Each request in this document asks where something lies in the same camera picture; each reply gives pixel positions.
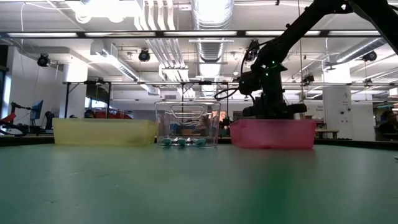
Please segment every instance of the computer monitor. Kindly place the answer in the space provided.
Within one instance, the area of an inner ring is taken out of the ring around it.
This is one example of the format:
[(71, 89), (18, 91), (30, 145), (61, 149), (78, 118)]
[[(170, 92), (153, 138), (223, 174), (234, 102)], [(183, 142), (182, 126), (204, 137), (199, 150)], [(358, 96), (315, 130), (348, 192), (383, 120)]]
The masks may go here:
[(30, 120), (34, 121), (40, 119), (40, 114), (42, 113), (43, 100), (36, 102), (32, 105), (32, 110), (30, 111)]

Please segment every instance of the robotic arm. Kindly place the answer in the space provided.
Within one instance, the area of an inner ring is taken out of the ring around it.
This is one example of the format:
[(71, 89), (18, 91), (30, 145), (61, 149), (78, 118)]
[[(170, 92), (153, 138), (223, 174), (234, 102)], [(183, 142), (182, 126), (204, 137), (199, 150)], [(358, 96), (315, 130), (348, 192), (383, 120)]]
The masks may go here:
[(398, 54), (398, 32), (390, 24), (398, 24), (398, 15), (387, 0), (314, 0), (287, 30), (269, 41), (258, 53), (251, 72), (242, 73), (239, 92), (250, 95), (263, 90), (254, 106), (243, 110), (244, 116), (258, 119), (292, 119), (294, 113), (306, 112), (304, 104), (286, 105), (283, 98), (280, 73), (287, 69), (282, 65), (290, 48), (299, 41), (323, 16), (355, 12), (373, 23)]

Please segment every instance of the yellow plastic bin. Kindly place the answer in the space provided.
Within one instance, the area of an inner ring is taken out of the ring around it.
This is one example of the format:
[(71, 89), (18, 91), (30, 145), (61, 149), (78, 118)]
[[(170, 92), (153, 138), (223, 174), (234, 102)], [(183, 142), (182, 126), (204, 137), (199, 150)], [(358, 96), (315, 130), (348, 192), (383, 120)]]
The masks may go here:
[(142, 146), (156, 135), (155, 123), (146, 120), (56, 118), (53, 125), (56, 144)]

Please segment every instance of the green table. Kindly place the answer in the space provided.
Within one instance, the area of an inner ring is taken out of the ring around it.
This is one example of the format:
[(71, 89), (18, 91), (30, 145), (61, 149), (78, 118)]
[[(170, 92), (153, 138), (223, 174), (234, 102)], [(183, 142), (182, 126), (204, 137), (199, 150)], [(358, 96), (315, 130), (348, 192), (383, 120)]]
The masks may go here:
[(0, 223), (396, 223), (397, 153), (0, 148)]

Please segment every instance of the pink plastic bin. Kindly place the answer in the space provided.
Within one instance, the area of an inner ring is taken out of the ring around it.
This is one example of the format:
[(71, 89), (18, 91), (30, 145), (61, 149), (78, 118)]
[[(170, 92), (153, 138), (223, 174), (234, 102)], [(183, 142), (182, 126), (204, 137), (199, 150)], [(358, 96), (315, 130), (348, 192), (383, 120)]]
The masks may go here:
[(246, 149), (313, 149), (313, 120), (241, 119), (231, 124), (232, 144)]

